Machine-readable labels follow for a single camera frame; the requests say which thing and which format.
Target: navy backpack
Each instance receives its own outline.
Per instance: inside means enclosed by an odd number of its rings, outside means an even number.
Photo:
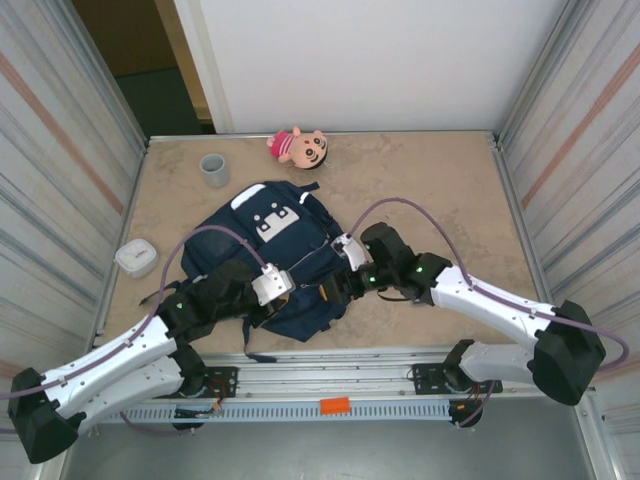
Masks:
[[[319,285],[349,263],[331,248],[342,235],[340,225],[309,192],[317,183],[297,187],[289,182],[262,182],[250,186],[220,207],[202,225],[222,225],[245,238],[265,262],[273,263],[291,275],[296,290],[288,302],[260,327],[270,332],[306,342],[316,332],[328,330],[329,321],[340,318],[346,307],[327,302]],[[181,266],[185,282],[167,288],[179,289],[207,275],[229,259],[240,260],[261,275],[260,266],[235,239],[223,232],[207,231],[190,238],[184,245]],[[249,341],[251,319],[246,318],[243,334]],[[272,357],[247,354],[258,361]]]

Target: corrugated metal wall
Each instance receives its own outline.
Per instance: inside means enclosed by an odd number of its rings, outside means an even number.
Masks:
[[[0,376],[83,353],[144,155],[82,28],[0,2]]]
[[[503,132],[506,162],[554,300],[631,343],[627,364],[596,385],[625,468],[640,475],[640,2],[588,2],[572,29]]]

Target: white wall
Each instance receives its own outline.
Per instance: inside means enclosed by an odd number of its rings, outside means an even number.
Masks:
[[[221,133],[496,129],[566,0],[175,0]]]

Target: purple cable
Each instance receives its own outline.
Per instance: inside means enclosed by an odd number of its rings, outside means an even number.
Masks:
[[[210,230],[217,230],[219,232],[226,233],[227,235],[230,235],[231,237],[235,238],[238,242],[240,242],[240,244],[243,247],[245,247],[249,251],[249,253],[253,256],[253,258],[256,259],[256,261],[258,262],[258,264],[260,265],[261,268],[266,268],[267,264],[264,262],[264,260],[262,260],[262,257],[260,257],[260,255],[258,255],[258,252],[256,252],[255,249],[251,245],[249,245],[244,238],[242,238],[240,235],[238,235],[233,230],[231,230],[231,229],[229,229],[227,227],[220,226],[220,225],[205,225],[203,227],[196,228],[195,230],[193,230],[193,231],[189,232],[187,235],[185,235],[176,244],[176,246],[173,248],[173,250],[169,254],[169,258],[167,258],[167,262],[164,264],[164,268],[162,269],[162,276],[160,277],[160,290],[158,291],[158,295],[157,295],[157,298],[156,298],[156,303],[153,305],[153,308],[151,309],[151,312],[149,313],[149,315],[147,315],[147,317],[145,318],[145,320],[142,323],[142,325],[140,325],[140,328],[138,328],[128,338],[129,342],[134,341],[136,338],[138,338],[140,336],[140,334],[142,334],[144,332],[145,328],[147,328],[149,323],[151,323],[151,320],[153,319],[156,311],[158,310],[158,307],[160,307],[160,303],[162,303],[162,298],[164,296],[165,285],[167,284],[167,273],[169,272],[169,266],[171,265],[171,262],[173,262],[173,259],[175,258],[175,256],[178,254],[178,251],[180,251],[180,248],[182,247],[182,245],[184,245],[187,242],[187,240],[189,240],[194,235],[197,235],[198,233],[210,231]],[[78,375],[82,375],[83,373],[86,373],[89,370],[94,369],[98,365],[102,365],[107,360],[110,360],[113,357],[115,357],[118,353],[120,353],[125,348],[127,348],[126,344],[125,343],[121,343],[120,345],[115,347],[113,350],[111,350],[110,352],[106,353],[103,357],[98,358],[97,360],[94,360],[91,363],[88,363],[87,365],[85,365],[84,367],[76,370],[73,373],[70,373],[66,377],[67,380],[71,380],[72,378],[75,378]],[[40,385],[38,387],[28,388],[26,390],[20,390],[18,392],[1,393],[0,394],[0,400],[11,400],[13,398],[20,398],[20,397],[24,397],[26,395],[31,395],[33,393],[42,392],[42,391],[44,391],[44,390],[46,390],[48,388],[60,385],[60,383],[61,383],[60,380],[54,380],[53,382],[45,383],[44,385]]]
[[[489,398],[491,397],[491,394],[493,393],[493,389],[496,386],[496,381],[492,380],[491,381],[491,385],[489,385],[489,389],[487,390],[487,394],[484,396],[484,398],[482,399],[482,403],[480,403],[480,405],[478,406],[478,408],[476,408],[475,412],[473,412],[471,415],[469,415],[467,418],[465,418],[463,421],[461,422],[456,422],[456,425],[458,427],[464,427],[467,423],[469,423],[471,420],[473,420],[474,418],[476,418],[478,415],[480,415],[480,412],[482,410],[484,410],[484,407],[487,405],[487,403],[489,403]]]
[[[127,426],[136,432],[144,433],[145,435],[151,435],[153,437],[181,437],[192,433],[191,430],[156,430],[155,428],[143,427],[142,425],[136,425],[124,414],[120,412],[120,418],[124,420]]]
[[[447,242],[447,245],[449,245],[449,248],[451,249],[451,252],[453,253],[453,256],[456,257],[456,262],[458,262],[458,267],[460,268],[460,272],[462,273],[462,277],[464,278],[465,282],[467,282],[467,285],[470,288],[476,290],[481,295],[484,295],[485,297],[490,298],[491,300],[493,300],[495,302],[501,303],[502,305],[506,305],[507,307],[514,308],[514,309],[516,309],[516,310],[518,310],[520,312],[524,312],[524,313],[527,313],[527,314],[531,313],[531,309],[529,309],[527,307],[523,307],[522,305],[518,305],[517,303],[514,303],[514,302],[512,302],[510,300],[507,300],[505,298],[502,298],[499,295],[496,295],[495,293],[489,292],[489,291],[485,290],[482,287],[474,285],[474,283],[471,280],[471,277],[469,276],[469,273],[467,272],[466,267],[464,266],[464,262],[462,261],[462,257],[460,256],[460,253],[458,252],[458,249],[453,244],[453,241],[451,240],[451,238],[449,238],[449,235],[447,235],[447,232],[444,231],[444,228],[442,228],[442,226],[436,221],[435,218],[433,218],[429,214],[429,212],[427,212],[424,208],[422,208],[417,203],[412,202],[411,200],[407,200],[406,198],[400,198],[400,197],[383,198],[382,200],[378,200],[373,205],[371,205],[369,208],[367,208],[362,215],[360,215],[360,218],[358,218],[358,220],[356,221],[355,225],[351,228],[351,230],[349,230],[349,235],[353,236],[353,233],[358,229],[358,227],[362,224],[364,219],[374,209],[376,209],[380,205],[383,205],[385,203],[391,203],[391,202],[398,202],[398,203],[404,203],[406,205],[410,205],[413,208],[415,208],[416,210],[418,210],[422,215],[427,217],[427,219],[433,224],[433,226],[436,227],[436,230],[438,230],[438,232],[440,232],[440,234],[442,235],[444,240]],[[584,323],[576,322],[575,320],[570,320],[568,318],[563,318],[563,317],[557,317],[557,316],[549,315],[549,314],[542,313],[542,312],[536,312],[535,315],[537,317],[539,317],[539,318],[544,318],[545,320],[549,320],[551,322],[560,323],[562,325],[567,325],[569,327],[579,328],[579,329],[585,330],[587,332],[595,333],[596,335],[601,335],[603,337],[607,337],[607,338],[613,340],[614,342],[618,343],[622,347],[622,353],[615,360],[613,360],[613,361],[611,361],[611,362],[609,362],[609,363],[607,363],[605,365],[601,365],[600,368],[599,368],[600,371],[611,370],[613,368],[616,368],[616,367],[620,366],[621,364],[623,364],[627,360],[627,357],[629,356],[629,344],[627,342],[625,342],[622,337],[620,337],[619,335],[617,335],[615,333],[609,332],[609,331],[607,331],[607,330],[605,330],[603,328],[600,328],[600,327],[595,327],[593,325],[587,325],[587,324],[584,324]]]

